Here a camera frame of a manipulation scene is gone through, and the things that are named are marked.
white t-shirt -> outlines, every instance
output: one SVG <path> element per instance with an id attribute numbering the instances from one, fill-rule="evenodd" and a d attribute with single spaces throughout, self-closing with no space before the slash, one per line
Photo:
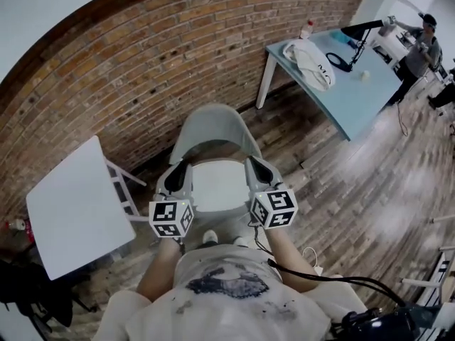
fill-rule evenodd
<path id="1" fill-rule="evenodd" d="M 325 340 L 331 320 L 365 312 L 346 283 L 300 294 L 285 286 L 263 251 L 219 245 L 188 252 L 174 288 L 151 303 L 114 294 L 94 341 Z"/>

brick wall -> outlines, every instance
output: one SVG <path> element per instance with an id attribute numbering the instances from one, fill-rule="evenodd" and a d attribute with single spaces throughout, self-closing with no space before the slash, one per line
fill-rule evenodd
<path id="1" fill-rule="evenodd" d="M 360 3 L 122 1 L 91 23 L 76 12 L 63 39 L 51 36 L 60 45 L 44 45 L 38 60 L 2 82 L 0 221 L 26 215 L 26 193 L 94 134 L 106 157 L 131 170 L 171 146 L 196 107 L 251 103 L 267 44 L 298 36 L 308 18 L 317 31 L 346 25 Z M 274 86 L 287 80 L 278 74 Z"/>

blue table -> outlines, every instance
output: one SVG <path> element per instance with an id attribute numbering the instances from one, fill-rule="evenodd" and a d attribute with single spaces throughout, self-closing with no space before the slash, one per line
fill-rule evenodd
<path id="1" fill-rule="evenodd" d="M 315 33 L 310 40 L 322 52 L 335 53 L 347 63 L 355 53 L 349 45 L 330 37 L 328 31 Z M 256 101 L 258 109 L 264 105 L 270 81 L 278 63 L 317 103 L 343 137 L 351 141 L 371 125 L 375 116 L 401 85 L 392 69 L 373 49 L 366 47 L 352 72 L 344 72 L 333 67 L 336 84 L 328 91 L 318 91 L 304 82 L 297 64 L 289 62 L 283 56 L 283 48 L 287 43 L 288 40 L 266 47 L 269 57 Z M 362 81 L 360 75 L 365 70 L 370 72 L 370 78 Z"/>

sneaker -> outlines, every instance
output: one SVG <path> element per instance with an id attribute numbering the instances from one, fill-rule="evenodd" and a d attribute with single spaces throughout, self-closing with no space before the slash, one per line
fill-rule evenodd
<path id="1" fill-rule="evenodd" d="M 235 239 L 234 239 L 234 242 L 233 242 L 234 245 L 237 245 L 238 247 L 248 247 L 248 243 L 246 242 L 246 240 L 241 237 L 241 236 L 237 236 Z"/>
<path id="2" fill-rule="evenodd" d="M 214 232 L 213 230 L 208 230 L 204 232 L 204 235 L 202 236 L 202 243 L 206 244 L 208 242 L 218 243 L 218 236 L 216 235 L 216 232 Z"/>

black cap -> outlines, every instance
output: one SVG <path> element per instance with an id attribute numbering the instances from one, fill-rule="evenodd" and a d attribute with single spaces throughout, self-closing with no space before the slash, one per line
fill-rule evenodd
<path id="1" fill-rule="evenodd" d="M 436 28 L 437 22 L 436 19 L 433 17 L 431 14 L 425 14 L 424 17 L 424 22 L 432 26 L 432 28 Z"/>

